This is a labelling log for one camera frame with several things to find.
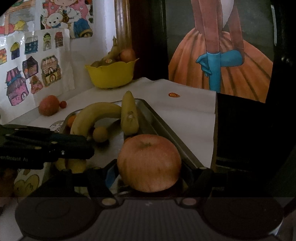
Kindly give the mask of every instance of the drawing of teddy bear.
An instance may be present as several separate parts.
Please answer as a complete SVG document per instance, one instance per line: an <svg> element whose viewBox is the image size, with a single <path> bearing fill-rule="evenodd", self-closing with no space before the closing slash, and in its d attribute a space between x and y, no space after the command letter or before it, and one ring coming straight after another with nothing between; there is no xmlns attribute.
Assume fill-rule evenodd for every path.
<svg viewBox="0 0 296 241"><path fill-rule="evenodd" d="M44 19L46 25L51 28L68 28L68 24L63 22L63 15L55 12L51 14L48 18Z"/></svg>

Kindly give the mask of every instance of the painting of woman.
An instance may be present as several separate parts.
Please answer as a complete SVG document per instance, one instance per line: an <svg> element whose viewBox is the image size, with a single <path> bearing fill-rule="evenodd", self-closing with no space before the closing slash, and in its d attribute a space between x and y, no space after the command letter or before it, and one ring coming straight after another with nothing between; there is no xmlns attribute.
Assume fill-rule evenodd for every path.
<svg viewBox="0 0 296 241"><path fill-rule="evenodd" d="M191 0L195 28L177 47L169 80L265 102L272 61L243 40L236 0ZM228 25L229 32L223 31Z"/></svg>

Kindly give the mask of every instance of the cartoon drawing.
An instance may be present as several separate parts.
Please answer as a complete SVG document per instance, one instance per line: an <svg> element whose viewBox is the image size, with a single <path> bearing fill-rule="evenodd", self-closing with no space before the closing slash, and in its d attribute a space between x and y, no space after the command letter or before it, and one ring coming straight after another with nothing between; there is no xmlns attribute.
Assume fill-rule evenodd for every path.
<svg viewBox="0 0 296 241"><path fill-rule="evenodd" d="M14 60L20 56L20 44L18 42L15 42L11 48L11 60Z"/></svg>
<svg viewBox="0 0 296 241"><path fill-rule="evenodd" d="M52 48L52 37L49 33L44 34L43 36L43 51L49 50Z"/></svg>
<svg viewBox="0 0 296 241"><path fill-rule="evenodd" d="M22 63L22 70L26 79L32 77L38 73L37 61L31 56Z"/></svg>
<svg viewBox="0 0 296 241"><path fill-rule="evenodd" d="M64 46L64 38L63 38L63 33L62 32L57 32L55 35L55 43L56 43L56 48L63 47Z"/></svg>
<svg viewBox="0 0 296 241"><path fill-rule="evenodd" d="M39 181L39 176L34 174L26 181L21 179L15 182L13 190L15 196L17 197L17 201L19 202L21 198L27 197L34 192L39 186Z"/></svg>
<svg viewBox="0 0 296 241"><path fill-rule="evenodd" d="M42 80L45 87L61 79L61 69L56 56L50 56L42 60Z"/></svg>
<svg viewBox="0 0 296 241"><path fill-rule="evenodd" d="M50 28L68 28L68 24L62 22L63 21L63 15L55 12L51 14L48 18L45 18L46 25Z"/></svg>
<svg viewBox="0 0 296 241"><path fill-rule="evenodd" d="M6 49L0 50L0 65L7 62L7 55L6 55Z"/></svg>
<svg viewBox="0 0 296 241"><path fill-rule="evenodd" d="M7 84L6 95L12 106L18 105L28 96L26 79L21 76L18 67L7 72L5 83Z"/></svg>
<svg viewBox="0 0 296 241"><path fill-rule="evenodd" d="M39 90L41 90L43 88L41 81L38 79L38 77L36 75L34 75L32 77L30 84L31 84L31 93L32 94L37 93Z"/></svg>
<svg viewBox="0 0 296 241"><path fill-rule="evenodd" d="M169 64L169 80L265 102L272 61L242 37L235 0L191 0L195 28ZM229 32L222 31L228 25Z"/></svg>
<svg viewBox="0 0 296 241"><path fill-rule="evenodd" d="M38 36L28 37L25 43L25 54L32 54L38 51Z"/></svg>
<svg viewBox="0 0 296 241"><path fill-rule="evenodd" d="M90 24L93 23L92 0L45 0L43 8L47 10L48 16L42 14L43 26L46 28L68 28L71 38L91 37L93 35L90 27ZM56 22L59 22L57 25L61 25L53 24L53 20L57 20Z"/></svg>
<svg viewBox="0 0 296 241"><path fill-rule="evenodd" d="M36 0L18 0L13 4L4 14L4 25L0 26L0 35L12 34L15 31L32 31L29 26L34 25L35 16L30 11L35 6ZM22 16L24 19L15 18L15 16Z"/></svg>

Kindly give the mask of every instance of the stainless steel tray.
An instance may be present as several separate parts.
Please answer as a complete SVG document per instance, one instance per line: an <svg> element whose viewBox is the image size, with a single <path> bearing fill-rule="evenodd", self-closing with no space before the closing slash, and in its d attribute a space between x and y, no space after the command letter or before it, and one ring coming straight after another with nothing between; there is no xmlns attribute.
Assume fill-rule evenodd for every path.
<svg viewBox="0 0 296 241"><path fill-rule="evenodd" d="M114 102L121 106L121 101ZM139 132L138 134L155 134L163 136L170 140L178 149L182 161L184 161L191 168L203 167L196 156L188 149L188 147L180 140L180 138L173 132L173 130L164 122L164 120L149 106L149 104L142 99L136 99L136 105L139 116ZM67 126L68 119L76 115L81 110L77 110L65 119L64 124L60 129L60 133L69 134L70 128ZM95 155L88 160L88 168L92 167L105 167L112 160L116 159L124 140L127 138L121 130L120 120L105 118L96 122L96 126L105 126L110 134L109 141L103 144L96 144L93 142L95 148ZM175 187L167 191L165 195L175 195L176 192L183 191L186 189L184 181L176 183ZM132 190L125 186L121 181L120 176L116 179L115 183L111 187L111 192L116 196L129 195Z"/></svg>

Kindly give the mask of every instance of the white table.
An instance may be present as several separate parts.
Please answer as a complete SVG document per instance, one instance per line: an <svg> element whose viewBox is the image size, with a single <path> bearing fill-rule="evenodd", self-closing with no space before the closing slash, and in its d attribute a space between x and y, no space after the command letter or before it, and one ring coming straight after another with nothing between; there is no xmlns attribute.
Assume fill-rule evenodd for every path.
<svg viewBox="0 0 296 241"><path fill-rule="evenodd" d="M144 99L172 128L192 153L206 167L211 166L215 125L216 93L191 88L168 80L151 81L141 78L121 88L92 88L67 101L67 108L51 117L39 116L30 126L50 127L64 120L71 112L95 102L114 102L130 90L135 98ZM180 95L169 97L169 93ZM13 201L0 217L0 240L17 241L22 237L14 219L17 202Z"/></svg>

